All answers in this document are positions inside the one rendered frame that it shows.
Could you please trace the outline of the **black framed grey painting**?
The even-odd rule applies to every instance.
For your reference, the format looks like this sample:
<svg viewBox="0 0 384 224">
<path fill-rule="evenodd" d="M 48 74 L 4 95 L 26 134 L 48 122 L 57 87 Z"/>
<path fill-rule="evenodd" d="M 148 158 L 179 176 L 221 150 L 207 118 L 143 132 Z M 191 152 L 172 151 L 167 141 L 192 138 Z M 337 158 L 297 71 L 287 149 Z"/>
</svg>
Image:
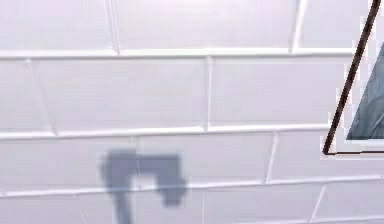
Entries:
<svg viewBox="0 0 384 224">
<path fill-rule="evenodd" d="M 370 10 L 364 28 L 362 29 L 356 52 L 341 92 L 340 100 L 336 107 L 330 129 L 325 139 L 322 149 L 324 155 L 361 154 L 372 152 L 370 150 L 361 149 L 354 151 L 342 151 L 341 149 L 335 149 L 332 151 L 331 146 L 338 131 L 339 123 L 344 119 L 344 115 L 346 115 L 345 109 L 347 108 L 348 101 L 350 99 L 350 92 L 354 86 L 355 77 L 359 66 L 361 65 L 372 27 L 380 9 L 380 4 L 381 0 L 372 0 L 370 5 Z M 356 141 L 357 143 L 360 143 L 367 140 L 384 139 L 384 78 L 379 75 L 380 72 L 384 72 L 384 45 L 373 62 L 371 77 L 368 79 L 361 99 L 358 102 L 358 107 L 351 120 L 350 128 L 347 130 L 346 135 L 342 135 L 340 139 L 341 142 Z"/>
</svg>

